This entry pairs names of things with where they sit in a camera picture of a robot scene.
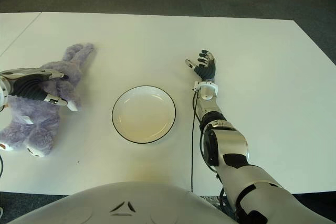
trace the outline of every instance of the white table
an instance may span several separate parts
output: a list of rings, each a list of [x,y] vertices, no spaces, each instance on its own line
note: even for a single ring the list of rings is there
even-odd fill
[[[1,70],[59,60],[77,42],[97,48],[77,87],[83,110],[61,110],[49,156],[1,152],[0,191],[67,195],[131,180],[190,189],[191,88],[197,77],[184,59],[195,60],[201,49],[216,57],[218,104],[246,136],[250,162],[292,193],[336,190],[336,67],[295,22],[42,13],[3,54]],[[177,112],[172,130],[145,145],[124,140],[111,122],[119,95],[139,85],[164,89]],[[9,113],[0,115],[1,126]],[[198,139],[196,128],[194,191],[218,195],[219,182],[201,160]]]
[[[0,14],[0,56],[40,13]]]

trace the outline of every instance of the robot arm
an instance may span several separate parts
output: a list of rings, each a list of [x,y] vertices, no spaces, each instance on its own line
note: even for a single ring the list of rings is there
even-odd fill
[[[244,136],[230,124],[217,106],[214,83],[214,57],[206,50],[205,62],[186,64],[202,78],[195,83],[194,108],[204,135],[204,161],[217,171],[228,201],[239,223],[333,223],[303,206],[265,170],[248,163],[248,145]]]
[[[68,103],[42,90],[39,83],[54,78],[67,79],[67,75],[54,69],[19,68],[0,72],[0,111],[7,104],[8,95],[29,98],[66,106]]]

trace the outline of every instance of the purple plush toy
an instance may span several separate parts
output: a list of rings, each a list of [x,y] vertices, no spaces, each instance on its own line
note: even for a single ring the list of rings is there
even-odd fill
[[[65,73],[69,79],[52,79],[40,86],[48,93],[68,101],[72,111],[80,109],[80,99],[75,86],[81,79],[80,68],[93,51],[92,44],[75,44],[68,47],[62,61],[43,65],[44,69],[56,69]],[[28,151],[37,157],[48,155],[54,144],[59,126],[59,106],[43,101],[19,97],[8,97],[8,105],[13,119],[9,126],[0,132],[0,149],[11,151],[24,143]]]

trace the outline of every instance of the wire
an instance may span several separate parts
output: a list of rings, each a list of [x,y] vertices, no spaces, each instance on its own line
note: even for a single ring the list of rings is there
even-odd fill
[[[223,204],[223,200],[224,200],[224,188],[222,188],[222,190],[220,191],[220,194],[219,194],[219,205],[221,207],[222,212],[226,213],[225,208],[224,208],[224,204]]]
[[[199,151],[201,152],[202,158],[203,158],[203,160],[204,160],[204,153],[203,153],[203,150],[202,150],[203,132],[201,132],[201,137],[200,137],[199,139],[200,139],[200,149],[199,149]]]
[[[1,155],[0,155],[0,163],[1,163],[0,178],[1,178],[2,172],[4,170],[4,162],[2,161]]]
[[[195,127],[195,116],[196,116],[196,113],[194,111],[193,128],[192,128],[192,131],[191,131],[191,192],[194,191],[193,176],[194,176],[194,127]]]
[[[194,97],[193,97],[193,110],[194,110],[194,116],[197,117],[197,120],[198,120],[198,122],[200,123],[201,120],[200,120],[200,118],[198,117],[198,115],[197,115],[197,113],[196,113],[196,106],[197,106],[197,100],[198,100],[198,92],[199,92],[199,90],[197,91],[197,93],[194,94]]]

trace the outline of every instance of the white plate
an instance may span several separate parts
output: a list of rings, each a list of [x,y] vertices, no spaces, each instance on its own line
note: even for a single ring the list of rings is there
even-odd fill
[[[135,143],[151,143],[162,138],[175,121],[175,104],[162,89],[139,86],[118,98],[112,111],[115,129]]]

